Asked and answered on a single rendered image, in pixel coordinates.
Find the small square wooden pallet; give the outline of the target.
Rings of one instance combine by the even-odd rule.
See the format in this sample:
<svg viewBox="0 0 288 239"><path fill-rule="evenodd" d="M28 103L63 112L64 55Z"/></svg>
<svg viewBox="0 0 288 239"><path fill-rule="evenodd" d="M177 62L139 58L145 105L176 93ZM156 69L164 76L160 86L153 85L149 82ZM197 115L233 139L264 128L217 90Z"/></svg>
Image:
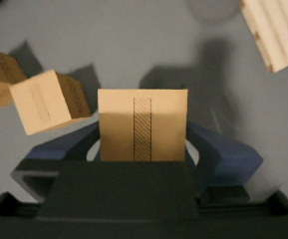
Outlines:
<svg viewBox="0 0 288 239"><path fill-rule="evenodd" d="M270 71L288 65L288 0L240 0ZM265 4L267 6L265 6ZM267 8L271 14L269 15ZM273 20L271 20L271 18ZM277 32L279 34L277 34ZM281 40L279 39L280 36ZM283 44L281 44L281 42ZM285 50L283 49L284 46ZM285 54L285 52L287 54Z"/></svg>

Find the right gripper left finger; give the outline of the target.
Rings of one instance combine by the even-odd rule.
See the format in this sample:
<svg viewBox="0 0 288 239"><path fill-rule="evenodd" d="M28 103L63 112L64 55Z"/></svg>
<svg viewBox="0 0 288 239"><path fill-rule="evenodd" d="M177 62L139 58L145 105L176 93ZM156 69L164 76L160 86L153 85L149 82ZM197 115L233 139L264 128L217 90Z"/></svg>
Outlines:
<svg viewBox="0 0 288 239"><path fill-rule="evenodd" d="M88 151L100 139L100 123L96 121L69 133L33 146L24 158L61 158L87 160Z"/></svg>

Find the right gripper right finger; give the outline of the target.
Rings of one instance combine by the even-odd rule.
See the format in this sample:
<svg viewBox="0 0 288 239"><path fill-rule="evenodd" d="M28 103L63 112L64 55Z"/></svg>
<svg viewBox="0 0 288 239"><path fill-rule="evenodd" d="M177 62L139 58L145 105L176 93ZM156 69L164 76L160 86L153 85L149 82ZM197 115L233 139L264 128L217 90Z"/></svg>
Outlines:
<svg viewBox="0 0 288 239"><path fill-rule="evenodd" d="M188 120L185 138L199 155L196 166L185 146L185 162L190 166L199 197L209 186L244 185L263 163L253 146Z"/></svg>

